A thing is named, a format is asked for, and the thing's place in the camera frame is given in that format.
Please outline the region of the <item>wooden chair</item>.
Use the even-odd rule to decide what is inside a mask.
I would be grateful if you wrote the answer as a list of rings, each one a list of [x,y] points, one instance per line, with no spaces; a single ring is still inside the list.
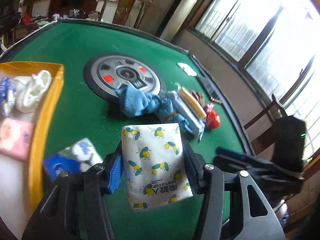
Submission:
[[[104,0],[103,6],[101,8],[101,11],[99,12],[98,21],[103,20],[103,14],[107,7],[107,4],[110,0]],[[114,13],[114,17],[112,20],[113,24],[117,25],[125,25],[128,23],[128,27],[130,26],[129,23],[129,16],[131,14],[131,10],[135,4],[135,2],[138,1],[140,3],[140,9],[138,11],[136,20],[134,22],[134,25],[132,26],[135,29],[139,29],[140,24],[145,16],[146,11],[152,4],[152,0],[117,0],[118,5],[116,8],[116,11]]]

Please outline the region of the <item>red plastic bag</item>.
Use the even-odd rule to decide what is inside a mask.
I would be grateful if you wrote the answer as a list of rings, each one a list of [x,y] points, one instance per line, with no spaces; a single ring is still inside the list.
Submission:
[[[203,107],[207,117],[205,120],[205,128],[207,130],[217,129],[220,127],[221,120],[218,113],[214,110],[214,104],[208,103]]]

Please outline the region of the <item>brown furry item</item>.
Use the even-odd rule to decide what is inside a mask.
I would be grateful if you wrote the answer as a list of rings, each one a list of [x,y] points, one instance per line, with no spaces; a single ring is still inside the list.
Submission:
[[[204,106],[206,104],[204,95],[200,92],[196,92],[194,90],[189,90],[189,93],[195,98],[195,100],[201,105]],[[215,99],[213,97],[210,98],[211,102],[217,103],[217,104],[222,104],[222,102],[218,99]]]

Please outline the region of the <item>white cloth bundle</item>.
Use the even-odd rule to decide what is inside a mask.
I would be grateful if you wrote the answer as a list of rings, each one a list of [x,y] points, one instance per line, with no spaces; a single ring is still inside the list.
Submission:
[[[52,75],[41,70],[37,75],[17,76],[11,81],[16,89],[15,107],[22,113],[32,113],[48,90]]]

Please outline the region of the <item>round mahjong table centre panel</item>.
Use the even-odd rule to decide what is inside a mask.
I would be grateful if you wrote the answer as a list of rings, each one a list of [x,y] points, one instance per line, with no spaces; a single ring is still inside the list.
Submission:
[[[89,89],[109,103],[118,103],[116,90],[126,86],[160,95],[167,90],[163,77],[154,68],[125,54],[101,54],[84,66],[83,76]]]

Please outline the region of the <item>pack of coloured sponge cloths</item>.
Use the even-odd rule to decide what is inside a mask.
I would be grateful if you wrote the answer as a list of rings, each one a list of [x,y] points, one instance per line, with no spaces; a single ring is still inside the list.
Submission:
[[[207,114],[205,113],[201,105],[184,87],[181,87],[177,91],[177,93],[198,120],[204,120],[207,117]]]

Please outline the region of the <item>lemon print tissue pack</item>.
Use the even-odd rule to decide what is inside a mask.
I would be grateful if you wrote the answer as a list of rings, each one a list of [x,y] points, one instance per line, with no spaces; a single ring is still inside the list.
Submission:
[[[193,196],[177,123],[124,126],[121,144],[128,200],[134,211]]]

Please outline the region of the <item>white paper slip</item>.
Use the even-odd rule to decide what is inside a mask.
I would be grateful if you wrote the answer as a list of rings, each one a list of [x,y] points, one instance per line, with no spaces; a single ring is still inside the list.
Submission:
[[[188,76],[197,76],[197,72],[186,63],[179,62],[177,64]]]

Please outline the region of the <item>yellow-edged white tray box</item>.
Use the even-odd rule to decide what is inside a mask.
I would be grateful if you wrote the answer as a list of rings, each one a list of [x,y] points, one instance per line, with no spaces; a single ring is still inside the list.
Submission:
[[[1,76],[31,76],[41,70],[53,80],[39,109],[31,118],[35,129],[27,161],[1,155],[1,219],[14,237],[20,239],[43,196],[42,161],[47,135],[64,84],[64,66],[47,62],[7,62],[1,64]]]

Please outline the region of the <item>pink tissue pack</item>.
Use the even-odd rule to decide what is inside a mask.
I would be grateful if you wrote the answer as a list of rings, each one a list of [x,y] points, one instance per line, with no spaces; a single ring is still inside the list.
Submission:
[[[1,154],[27,161],[33,138],[34,124],[6,118],[1,124]]]

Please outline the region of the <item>blue tissue pack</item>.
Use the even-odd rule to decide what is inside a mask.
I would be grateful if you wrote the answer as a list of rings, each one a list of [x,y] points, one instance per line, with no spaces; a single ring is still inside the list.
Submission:
[[[84,138],[43,160],[43,168],[54,181],[62,171],[70,174],[86,172],[103,159],[88,138]]]

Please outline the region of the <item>white standing air conditioner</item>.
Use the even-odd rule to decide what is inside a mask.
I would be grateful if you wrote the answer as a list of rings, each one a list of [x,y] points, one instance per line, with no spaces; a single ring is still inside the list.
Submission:
[[[173,0],[155,36],[171,42],[198,0]]]

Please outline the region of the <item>blue microfiber towel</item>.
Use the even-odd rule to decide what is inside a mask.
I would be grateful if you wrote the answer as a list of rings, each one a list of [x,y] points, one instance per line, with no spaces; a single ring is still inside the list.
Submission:
[[[189,121],[174,107],[173,102],[159,95],[144,93],[136,88],[125,85],[117,89],[119,107],[122,113],[133,118],[144,114],[154,114],[161,123],[178,123],[182,132],[191,133]]]

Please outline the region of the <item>grey-blue wipes package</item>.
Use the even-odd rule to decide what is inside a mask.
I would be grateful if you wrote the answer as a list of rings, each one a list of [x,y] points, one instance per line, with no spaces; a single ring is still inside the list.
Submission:
[[[186,103],[181,99],[176,91],[167,92],[167,98],[172,101],[175,109],[180,113],[189,123],[188,127],[190,132],[198,140],[202,139],[205,124],[203,121],[199,120],[195,114],[190,110]]]

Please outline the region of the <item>blue white plastic bag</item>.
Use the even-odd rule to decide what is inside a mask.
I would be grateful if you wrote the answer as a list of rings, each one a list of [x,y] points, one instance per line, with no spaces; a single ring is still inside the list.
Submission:
[[[7,118],[15,106],[16,88],[8,77],[1,78],[1,114]]]

